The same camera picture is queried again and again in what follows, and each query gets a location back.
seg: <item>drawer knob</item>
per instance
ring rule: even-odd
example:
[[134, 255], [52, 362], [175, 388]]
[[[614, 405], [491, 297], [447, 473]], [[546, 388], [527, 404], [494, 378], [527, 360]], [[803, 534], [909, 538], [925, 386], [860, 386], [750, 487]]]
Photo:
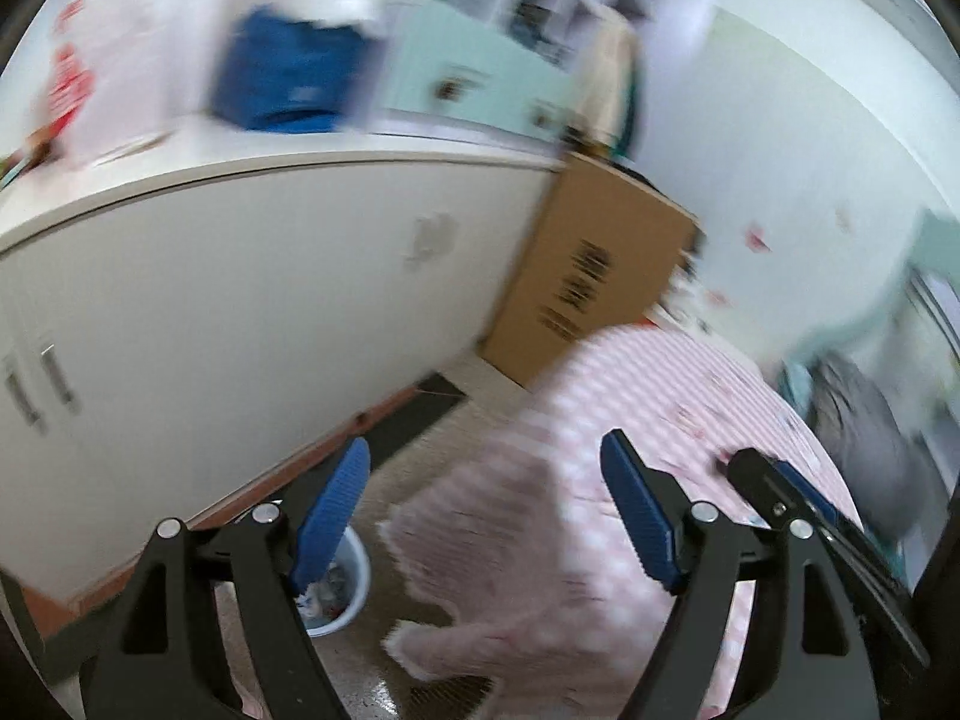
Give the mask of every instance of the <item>drawer knob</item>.
[[542, 107], [541, 105], [538, 105], [536, 108], [534, 108], [534, 114], [533, 117], [531, 117], [531, 120], [533, 121], [536, 129], [549, 129], [550, 127], [553, 127], [553, 117], [550, 116], [546, 108]]
[[433, 90], [433, 95], [437, 100], [443, 100], [446, 103], [456, 103], [460, 95], [464, 93], [467, 82], [464, 79], [444, 79], [437, 84]]
[[23, 389], [23, 384], [20, 381], [20, 374], [17, 372], [13, 359], [7, 358], [7, 360], [4, 360], [4, 365], [6, 367], [7, 375], [7, 390], [13, 399], [13, 403], [16, 404], [16, 408], [18, 408], [28, 425], [30, 425], [32, 428], [35, 428], [41, 435], [46, 433], [46, 421], [44, 420], [42, 413], [34, 408], [29, 396], [27, 396], [27, 391]]

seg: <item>pink polka dot fabric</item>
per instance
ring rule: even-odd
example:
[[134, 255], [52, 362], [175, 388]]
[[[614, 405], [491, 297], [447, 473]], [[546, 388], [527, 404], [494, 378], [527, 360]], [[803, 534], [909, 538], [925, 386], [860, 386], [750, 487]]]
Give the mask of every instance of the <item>pink polka dot fabric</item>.
[[[625, 431], [648, 466], [736, 522], [755, 512], [715, 459], [755, 446], [790, 461], [859, 522], [798, 415], [722, 352], [679, 332], [618, 327], [578, 344], [478, 457], [395, 509], [382, 533], [446, 628], [403, 623], [385, 642], [419, 679], [495, 678], [496, 710], [616, 717], [656, 647], [672, 597], [643, 571], [600, 473], [600, 440]], [[726, 707], [752, 603], [738, 586], [704, 700]]]

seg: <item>cabinet handle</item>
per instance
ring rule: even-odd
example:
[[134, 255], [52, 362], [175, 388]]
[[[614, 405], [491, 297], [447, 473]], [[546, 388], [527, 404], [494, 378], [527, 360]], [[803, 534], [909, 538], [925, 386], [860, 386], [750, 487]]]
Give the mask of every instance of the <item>cabinet handle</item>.
[[434, 87], [433, 95], [445, 103], [456, 103], [466, 88], [467, 79], [443, 79]]
[[58, 360], [56, 360], [56, 349], [53, 343], [47, 346], [44, 351], [40, 352], [40, 362], [43, 365], [43, 369], [47, 372], [47, 376], [50, 378], [50, 383], [56, 390], [56, 397], [59, 397], [61, 403], [69, 408], [71, 412], [77, 413], [80, 410], [80, 401], [74, 394], [73, 389], [70, 389], [70, 385], [66, 383], [64, 370], [59, 366]]
[[13, 403], [16, 403], [16, 408], [18, 408], [21, 415], [23, 415], [28, 425], [32, 428], [37, 428], [37, 432], [40, 434], [46, 433], [47, 425], [43, 419], [43, 415], [34, 408], [34, 404], [32, 404], [30, 398], [27, 397], [27, 391], [23, 389], [23, 383], [20, 381], [20, 375], [16, 372], [16, 366], [13, 365], [13, 360], [6, 360], [5, 367], [7, 369], [7, 391], [10, 393], [11, 398], [13, 398]]
[[542, 105], [534, 108], [534, 113], [533, 116], [530, 117], [530, 121], [536, 129], [549, 129], [553, 127], [553, 117], [550, 116], [549, 112]]

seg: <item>cabinet door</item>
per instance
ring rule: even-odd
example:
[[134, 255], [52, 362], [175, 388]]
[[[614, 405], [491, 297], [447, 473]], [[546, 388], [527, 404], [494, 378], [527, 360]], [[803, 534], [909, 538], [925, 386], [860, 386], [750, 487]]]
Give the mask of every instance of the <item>cabinet door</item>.
[[[136, 503], [125, 527], [198, 514], [466, 348], [545, 177], [290, 170], [141, 199], [11, 255], [28, 343], [55, 344], [78, 398], [74, 436]], [[453, 250], [416, 264], [416, 220], [437, 212], [459, 224]]]
[[116, 480], [72, 445], [14, 342], [0, 263], [0, 566], [66, 601], [145, 541], [123, 528]]

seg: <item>metal screw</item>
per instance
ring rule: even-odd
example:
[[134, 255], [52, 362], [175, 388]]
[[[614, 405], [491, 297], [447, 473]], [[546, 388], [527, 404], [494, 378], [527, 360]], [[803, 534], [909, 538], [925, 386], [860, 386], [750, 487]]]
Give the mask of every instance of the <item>metal screw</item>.
[[813, 536], [813, 526], [805, 519], [795, 519], [790, 523], [790, 533], [804, 540]]
[[279, 516], [280, 509], [277, 507], [277, 504], [261, 503], [253, 510], [253, 521], [259, 522], [261, 525], [275, 522]]
[[174, 538], [174, 536], [179, 533], [180, 528], [181, 524], [179, 523], [179, 519], [165, 519], [160, 525], [157, 525], [157, 536], [160, 536], [160, 538]]
[[712, 503], [707, 503], [707, 501], [698, 501], [693, 504], [690, 507], [690, 514], [693, 514], [693, 518], [697, 522], [716, 522], [717, 517], [720, 517], [717, 507]]

